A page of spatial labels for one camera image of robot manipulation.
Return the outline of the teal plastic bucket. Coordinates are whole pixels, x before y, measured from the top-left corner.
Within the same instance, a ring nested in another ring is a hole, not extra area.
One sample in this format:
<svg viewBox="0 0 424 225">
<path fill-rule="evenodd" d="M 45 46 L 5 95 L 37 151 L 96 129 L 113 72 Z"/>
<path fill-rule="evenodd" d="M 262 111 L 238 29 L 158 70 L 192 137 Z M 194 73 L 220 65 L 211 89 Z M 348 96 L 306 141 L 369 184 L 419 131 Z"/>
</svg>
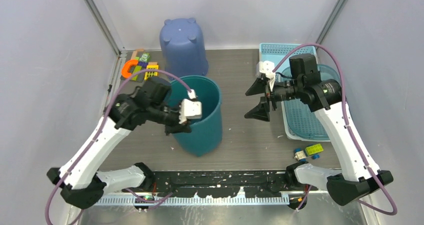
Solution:
<svg viewBox="0 0 424 225">
<path fill-rule="evenodd" d="M 190 122 L 192 132 L 173 137 L 186 152 L 200 157 L 216 149 L 223 139 L 222 93 L 218 84 L 205 76 L 189 75 L 181 80 L 195 90 L 202 103 L 202 118 Z"/>
</svg>

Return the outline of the blue plastic bucket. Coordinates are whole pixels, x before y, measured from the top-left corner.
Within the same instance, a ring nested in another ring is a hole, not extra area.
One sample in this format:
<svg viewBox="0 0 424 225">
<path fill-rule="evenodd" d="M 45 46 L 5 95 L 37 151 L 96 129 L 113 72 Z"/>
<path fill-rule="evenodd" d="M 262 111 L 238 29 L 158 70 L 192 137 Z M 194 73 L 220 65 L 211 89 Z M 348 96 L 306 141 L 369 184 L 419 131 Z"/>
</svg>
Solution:
<svg viewBox="0 0 424 225">
<path fill-rule="evenodd" d="M 165 70 L 177 77 L 206 76 L 204 36 L 195 18 L 166 19 L 159 33 Z"/>
</svg>

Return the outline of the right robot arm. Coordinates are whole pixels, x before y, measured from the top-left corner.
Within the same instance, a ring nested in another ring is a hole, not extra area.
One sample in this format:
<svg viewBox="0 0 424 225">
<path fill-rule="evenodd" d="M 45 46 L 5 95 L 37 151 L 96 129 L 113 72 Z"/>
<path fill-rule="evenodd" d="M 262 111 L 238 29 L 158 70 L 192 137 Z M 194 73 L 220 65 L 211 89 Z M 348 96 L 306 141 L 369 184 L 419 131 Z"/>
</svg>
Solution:
<svg viewBox="0 0 424 225">
<path fill-rule="evenodd" d="M 245 114 L 247 119 L 268 122 L 277 102 L 299 99 L 319 120 L 339 159 L 341 169 L 314 166 L 302 159 L 289 165 L 285 183 L 291 190 L 305 185 L 325 190 L 340 206 L 372 194 L 393 182 L 390 171 L 382 170 L 367 152 L 351 120 L 342 86 L 335 79 L 323 80 L 316 58 L 303 53 L 289 59 L 291 76 L 276 81 L 275 65 L 260 61 L 256 80 L 246 95 L 260 95 L 259 104 Z"/>
</svg>

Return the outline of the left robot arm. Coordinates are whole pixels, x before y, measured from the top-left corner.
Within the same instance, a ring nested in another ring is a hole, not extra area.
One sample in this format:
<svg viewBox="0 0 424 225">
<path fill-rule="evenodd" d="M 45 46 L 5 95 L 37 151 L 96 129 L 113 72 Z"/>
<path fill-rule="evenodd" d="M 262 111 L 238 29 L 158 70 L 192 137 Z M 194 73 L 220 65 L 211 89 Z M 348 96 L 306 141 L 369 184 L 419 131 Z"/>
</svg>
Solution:
<svg viewBox="0 0 424 225">
<path fill-rule="evenodd" d="M 148 192 L 155 175 L 144 163 L 120 170 L 99 171 L 114 148 L 136 127 L 147 121 L 165 126 L 166 134 L 190 133 L 192 120 L 202 117 L 202 104 L 190 89 L 188 97 L 172 107 L 166 99 L 171 84 L 161 78 L 150 78 L 130 94 L 116 95 L 104 116 L 79 151 L 62 167 L 47 172 L 50 181 L 59 186 L 64 201 L 85 210 L 102 196 L 127 188 Z"/>
</svg>

